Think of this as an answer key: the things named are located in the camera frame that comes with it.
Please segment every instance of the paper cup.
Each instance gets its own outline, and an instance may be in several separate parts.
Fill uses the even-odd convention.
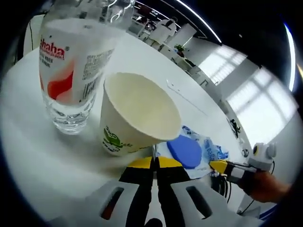
[[[100,130],[102,145],[115,156],[175,139],[181,129],[178,109],[151,80],[117,73],[104,82]]]

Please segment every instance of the window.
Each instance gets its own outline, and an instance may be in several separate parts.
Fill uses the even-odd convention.
[[[265,69],[257,70],[252,79],[227,101],[252,147],[257,142],[269,143],[287,125],[297,109],[289,92]]]
[[[217,48],[214,53],[209,55],[199,65],[199,68],[214,84],[218,85],[231,74],[246,57],[246,55],[236,52],[228,46],[221,46]]]

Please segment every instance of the green logo on cup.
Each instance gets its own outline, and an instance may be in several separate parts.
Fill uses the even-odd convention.
[[[116,149],[110,149],[107,146],[107,148],[110,149],[110,151],[112,151],[112,152],[118,152],[123,147],[132,147],[132,144],[122,143],[120,141],[120,139],[109,130],[108,126],[106,126],[106,128],[104,129],[104,136],[105,136],[104,137],[104,142],[105,143],[116,147]]]

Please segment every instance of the round table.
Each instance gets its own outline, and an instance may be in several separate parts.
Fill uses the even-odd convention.
[[[45,111],[38,59],[38,49],[35,49],[3,79],[0,130],[5,157],[17,186],[37,213],[50,220],[64,215],[75,202],[105,182],[118,179],[133,160],[152,154],[146,149],[125,157],[112,157],[102,151],[97,137],[102,85],[85,130],[77,136],[60,133]],[[228,149],[231,161],[243,162],[241,149],[224,113],[189,75],[164,55],[125,34],[105,75],[119,71],[142,74],[153,80],[174,100],[183,125]],[[159,216],[163,220],[157,187],[153,187],[152,194],[147,218]],[[244,192],[233,185],[230,209],[236,211],[243,196]]]

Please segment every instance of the bottle label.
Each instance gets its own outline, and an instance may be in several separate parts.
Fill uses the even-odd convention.
[[[82,105],[95,94],[118,41],[117,29],[94,20],[46,24],[40,42],[41,89],[63,105]]]

